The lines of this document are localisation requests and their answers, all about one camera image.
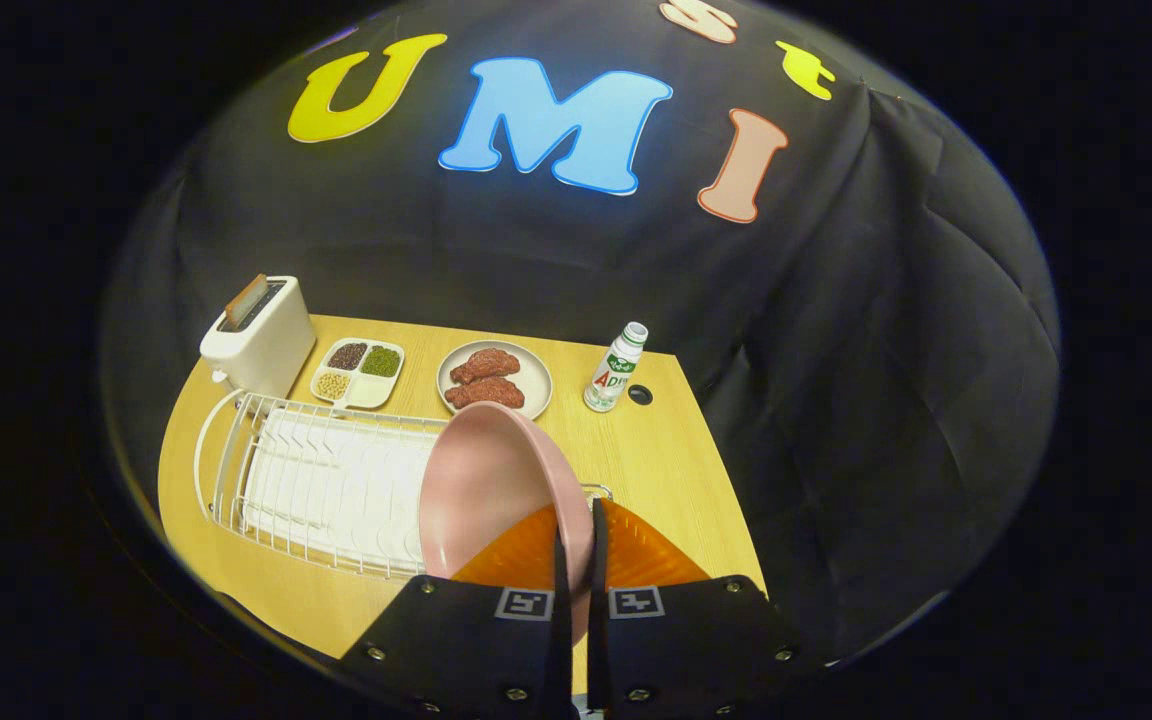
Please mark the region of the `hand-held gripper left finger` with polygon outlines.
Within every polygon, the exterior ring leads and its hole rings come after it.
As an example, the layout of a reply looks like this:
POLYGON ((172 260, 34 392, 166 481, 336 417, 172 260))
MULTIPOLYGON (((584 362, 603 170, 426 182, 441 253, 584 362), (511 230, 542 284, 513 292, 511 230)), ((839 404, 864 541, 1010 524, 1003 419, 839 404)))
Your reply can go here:
POLYGON ((408 579, 340 673, 410 717, 573 719, 573 592, 552 506, 449 578, 408 579))

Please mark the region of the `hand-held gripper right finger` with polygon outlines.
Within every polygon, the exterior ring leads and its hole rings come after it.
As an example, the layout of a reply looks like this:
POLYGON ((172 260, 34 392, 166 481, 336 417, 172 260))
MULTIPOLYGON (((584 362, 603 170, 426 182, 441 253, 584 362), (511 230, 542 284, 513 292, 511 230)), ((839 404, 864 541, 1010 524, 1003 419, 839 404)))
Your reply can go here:
POLYGON ((614 583, 644 535, 621 506, 591 503, 588 706, 607 719, 772 719, 823 657, 744 575, 614 583))

